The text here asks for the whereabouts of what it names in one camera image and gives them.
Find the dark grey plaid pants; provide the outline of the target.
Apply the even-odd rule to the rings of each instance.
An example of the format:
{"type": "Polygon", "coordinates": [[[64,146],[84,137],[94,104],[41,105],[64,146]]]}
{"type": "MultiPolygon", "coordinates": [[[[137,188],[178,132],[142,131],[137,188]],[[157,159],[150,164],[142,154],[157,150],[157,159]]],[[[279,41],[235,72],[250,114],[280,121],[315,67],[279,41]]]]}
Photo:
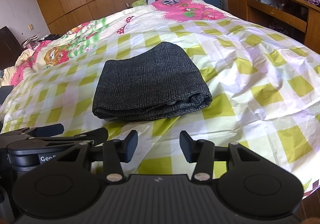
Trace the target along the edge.
{"type": "Polygon", "coordinates": [[[92,112],[100,119],[154,121],[199,111],[212,99],[186,52],[162,42],[133,58],[106,61],[92,112]]]}

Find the dark blue notebook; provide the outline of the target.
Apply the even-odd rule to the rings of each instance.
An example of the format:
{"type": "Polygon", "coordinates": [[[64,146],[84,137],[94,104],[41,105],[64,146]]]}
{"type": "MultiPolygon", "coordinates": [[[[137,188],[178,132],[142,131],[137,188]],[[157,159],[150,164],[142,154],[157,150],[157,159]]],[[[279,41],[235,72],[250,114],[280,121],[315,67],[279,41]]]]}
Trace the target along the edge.
{"type": "Polygon", "coordinates": [[[8,95],[12,92],[14,86],[2,86],[0,87],[0,105],[3,104],[8,95]]]}

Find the clutter pile by headboard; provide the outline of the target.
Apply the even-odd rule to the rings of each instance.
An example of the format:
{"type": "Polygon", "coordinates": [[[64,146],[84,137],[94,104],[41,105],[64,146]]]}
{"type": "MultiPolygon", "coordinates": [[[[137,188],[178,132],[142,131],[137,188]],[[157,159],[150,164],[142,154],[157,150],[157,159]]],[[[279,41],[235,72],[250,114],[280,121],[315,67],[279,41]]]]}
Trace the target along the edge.
{"type": "Polygon", "coordinates": [[[35,49],[41,42],[43,41],[53,41],[60,38],[59,34],[49,34],[45,35],[43,38],[40,38],[38,35],[34,35],[27,40],[25,40],[21,47],[23,50],[25,49],[35,49]]]}

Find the dark wooden headboard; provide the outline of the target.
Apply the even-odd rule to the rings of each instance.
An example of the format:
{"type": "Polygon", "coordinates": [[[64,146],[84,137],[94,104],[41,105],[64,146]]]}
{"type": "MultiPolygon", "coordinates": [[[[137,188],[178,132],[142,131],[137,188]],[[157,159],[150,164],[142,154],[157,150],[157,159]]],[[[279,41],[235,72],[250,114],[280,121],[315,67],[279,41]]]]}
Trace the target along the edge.
{"type": "Polygon", "coordinates": [[[4,70],[7,67],[14,66],[17,59],[21,55],[23,49],[9,30],[7,26],[4,26],[0,30],[0,69],[4,70]]]}

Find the checkered floral bed quilt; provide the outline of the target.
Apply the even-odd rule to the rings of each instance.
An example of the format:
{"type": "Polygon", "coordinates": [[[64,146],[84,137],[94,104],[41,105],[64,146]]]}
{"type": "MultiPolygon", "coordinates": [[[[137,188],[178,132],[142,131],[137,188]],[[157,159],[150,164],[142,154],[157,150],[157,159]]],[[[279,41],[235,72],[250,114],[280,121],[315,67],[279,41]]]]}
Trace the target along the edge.
{"type": "Polygon", "coordinates": [[[2,131],[135,130],[125,174],[191,174],[180,132],[239,143],[319,188],[319,55],[202,0],[159,0],[78,22],[3,70],[2,131]]]}

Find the wooden side cabinet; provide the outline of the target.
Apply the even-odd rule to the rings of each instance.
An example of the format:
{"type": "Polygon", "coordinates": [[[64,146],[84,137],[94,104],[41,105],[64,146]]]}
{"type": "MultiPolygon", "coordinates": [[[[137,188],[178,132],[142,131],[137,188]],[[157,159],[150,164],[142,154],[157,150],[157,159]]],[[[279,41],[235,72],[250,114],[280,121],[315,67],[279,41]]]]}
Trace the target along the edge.
{"type": "Polygon", "coordinates": [[[282,9],[258,0],[227,0],[228,12],[264,27],[280,24],[291,38],[319,53],[319,7],[305,0],[279,1],[282,9]]]}

